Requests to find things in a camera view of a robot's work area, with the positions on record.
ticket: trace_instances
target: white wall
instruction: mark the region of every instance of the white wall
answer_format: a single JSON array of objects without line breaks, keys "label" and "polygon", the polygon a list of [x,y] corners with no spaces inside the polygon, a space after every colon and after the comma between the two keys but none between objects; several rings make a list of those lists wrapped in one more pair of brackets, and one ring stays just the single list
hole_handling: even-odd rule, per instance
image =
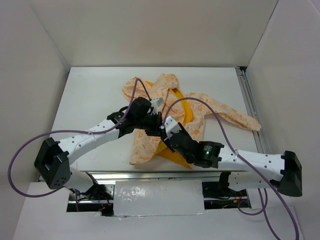
[{"label": "white wall", "polygon": [[247,66],[277,0],[30,0],[70,66]]},{"label": "white wall", "polygon": [[[66,82],[53,44],[24,0],[0,7],[0,233],[12,239],[25,198],[9,186],[9,161],[26,140],[51,128]],[[16,185],[28,190],[39,143],[14,165]]]},{"label": "white wall", "polygon": [[295,151],[302,163],[303,197],[295,209],[305,238],[318,239],[320,13],[311,1],[279,0],[247,78],[270,147]]}]

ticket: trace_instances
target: white panel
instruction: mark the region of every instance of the white panel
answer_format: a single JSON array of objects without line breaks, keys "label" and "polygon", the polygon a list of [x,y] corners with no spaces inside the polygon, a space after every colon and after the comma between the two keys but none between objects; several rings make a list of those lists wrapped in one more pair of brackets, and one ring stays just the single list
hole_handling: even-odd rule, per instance
[{"label": "white panel", "polygon": [[[7,169],[15,151],[53,123],[66,82],[53,44],[24,0],[0,4],[0,233],[13,238],[25,198],[9,186]],[[40,142],[21,152],[13,166],[17,187],[27,191]]]},{"label": "white panel", "polygon": [[206,212],[199,179],[117,181],[113,202],[115,216],[178,216]]},{"label": "white panel", "polygon": [[277,0],[30,0],[71,66],[247,66]]},{"label": "white panel", "polygon": [[[216,67],[72,67],[53,130],[86,130],[100,123],[111,113],[127,106],[122,88],[127,81],[139,76],[155,82],[161,73],[173,73],[179,80],[183,94],[206,93],[239,112],[246,113],[245,102],[234,68]],[[225,120],[223,126],[235,148],[256,152],[252,131],[239,128]],[[71,137],[72,134],[56,134],[54,139]],[[132,166],[129,164],[133,134],[108,142],[88,152],[72,166],[82,171],[186,171],[187,168],[159,156]],[[205,141],[225,144],[217,120],[213,115],[205,118]],[[206,168],[193,167],[206,171]]]},{"label": "white panel", "polygon": [[[47,190],[44,182],[36,182],[31,183],[28,193],[40,194]],[[206,214],[191,216],[106,217],[98,212],[66,212],[68,197],[68,190],[62,189],[50,196],[27,198],[13,239],[274,239],[262,214],[246,216],[238,209],[209,210]],[[267,215],[282,240],[295,239],[293,225],[284,207],[269,208]]]},{"label": "white panel", "polygon": [[301,161],[303,196],[292,200],[305,238],[318,239],[320,13],[311,1],[279,1],[247,77],[272,151]]}]

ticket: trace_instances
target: yellow cloth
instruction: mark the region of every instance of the yellow cloth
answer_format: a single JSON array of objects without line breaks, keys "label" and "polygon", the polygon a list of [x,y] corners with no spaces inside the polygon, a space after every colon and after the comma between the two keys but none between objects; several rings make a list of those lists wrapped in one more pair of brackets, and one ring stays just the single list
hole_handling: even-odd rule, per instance
[{"label": "yellow cloth", "polygon": [[[134,77],[128,81],[122,91],[125,97],[130,100],[134,88],[134,84],[137,77]],[[161,74],[155,83],[150,83],[142,78],[150,97],[152,99],[163,98],[164,104],[162,107],[162,118],[164,118],[169,106],[177,99],[181,98],[181,93],[178,88],[178,79],[174,74]],[[136,92],[134,95],[137,97],[148,98],[144,88],[138,83]],[[258,131],[261,129],[261,125],[258,121],[246,114],[239,113],[237,110],[223,104],[219,101],[212,99],[210,96],[204,93],[189,93],[185,97],[193,97],[201,99],[208,103],[213,110],[218,113],[222,118],[226,119],[232,124],[253,131]],[[194,100],[184,100],[175,104],[169,115],[172,116],[177,122],[184,125],[186,131],[190,134],[192,139],[196,141],[201,141],[203,138],[203,131],[205,125],[205,115],[212,114],[211,111],[200,102]],[[160,137],[147,136],[144,130],[135,129],[134,132],[134,142],[132,147],[132,153],[130,158],[130,164],[141,164],[148,162],[152,157],[157,154],[170,161],[180,164],[186,168],[191,168],[191,164],[188,164],[178,153],[172,153],[168,148],[165,148],[163,142],[161,142]]]}]

